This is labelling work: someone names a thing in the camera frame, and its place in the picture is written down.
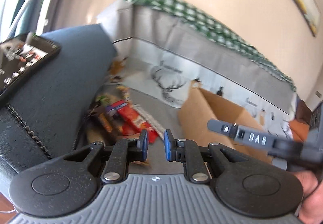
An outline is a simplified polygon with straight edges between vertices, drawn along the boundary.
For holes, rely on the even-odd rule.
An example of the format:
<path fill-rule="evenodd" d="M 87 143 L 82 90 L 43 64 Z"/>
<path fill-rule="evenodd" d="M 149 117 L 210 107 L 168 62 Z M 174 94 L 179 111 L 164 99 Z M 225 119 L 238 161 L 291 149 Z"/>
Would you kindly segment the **person's right hand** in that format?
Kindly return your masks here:
<path fill-rule="evenodd" d="M 307 224 L 322 223 L 322 182 L 318 183 L 311 171 L 295 172 L 295 177 L 301 182 L 305 199 L 298 213 L 298 218 Z"/>

